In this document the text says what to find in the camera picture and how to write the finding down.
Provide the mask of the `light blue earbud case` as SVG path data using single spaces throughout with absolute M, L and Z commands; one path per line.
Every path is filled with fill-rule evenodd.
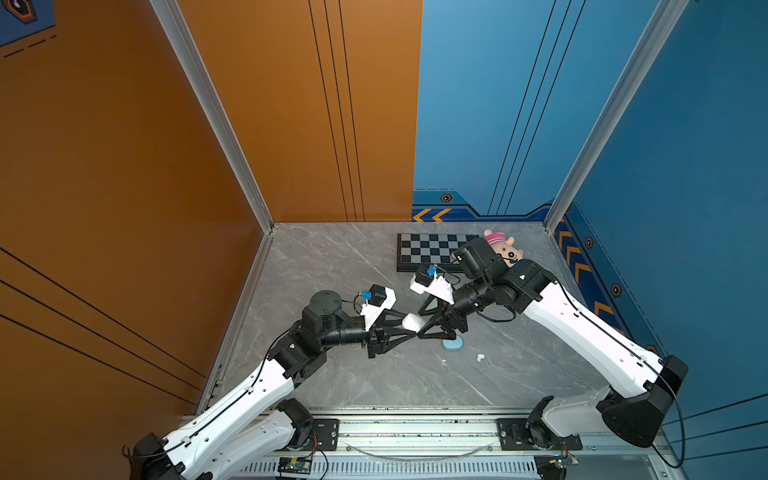
M 455 339 L 445 339 L 442 341 L 442 346 L 447 351 L 460 350 L 464 345 L 463 339 L 457 336 Z

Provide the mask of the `white earbud case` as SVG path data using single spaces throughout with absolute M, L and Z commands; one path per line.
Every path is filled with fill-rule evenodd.
M 401 326 L 406 330 L 418 333 L 425 323 L 426 319 L 424 317 L 409 313 L 402 319 Z

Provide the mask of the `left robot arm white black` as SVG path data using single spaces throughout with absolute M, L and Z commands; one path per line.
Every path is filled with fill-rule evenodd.
M 250 461 L 286 447 L 311 447 L 313 418 L 292 392 L 336 345 L 362 344 L 370 357 L 415 336 L 423 318 L 393 310 L 395 293 L 374 286 L 359 315 L 339 294 L 312 296 L 296 321 L 237 387 L 165 437 L 148 434 L 125 449 L 132 479 L 229 479 Z

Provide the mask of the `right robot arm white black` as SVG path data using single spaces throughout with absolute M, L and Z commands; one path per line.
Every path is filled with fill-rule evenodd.
M 511 263 L 483 238 L 464 244 L 454 253 L 468 281 L 454 287 L 433 265 L 414 274 L 410 288 L 429 295 L 419 311 L 425 322 L 418 335 L 452 339 L 467 329 L 467 318 L 498 305 L 555 334 L 606 381 L 606 386 L 567 398 L 545 396 L 529 414 L 524 440 L 549 449 L 582 433 L 616 435 L 640 448 L 653 445 L 688 373 L 687 365 L 669 355 L 661 358 L 621 334 L 578 302 L 538 263 Z

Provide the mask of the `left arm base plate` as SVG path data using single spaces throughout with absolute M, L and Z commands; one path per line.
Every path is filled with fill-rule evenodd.
M 286 446 L 290 451 L 310 452 L 320 448 L 324 452 L 337 450 L 340 422 L 335 418 L 314 419 L 299 427 Z

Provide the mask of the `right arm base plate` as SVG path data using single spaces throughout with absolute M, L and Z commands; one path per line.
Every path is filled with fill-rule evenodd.
M 579 435 L 557 437 L 545 426 L 531 424 L 523 418 L 499 418 L 495 422 L 503 451 L 560 450 L 579 451 L 583 444 Z

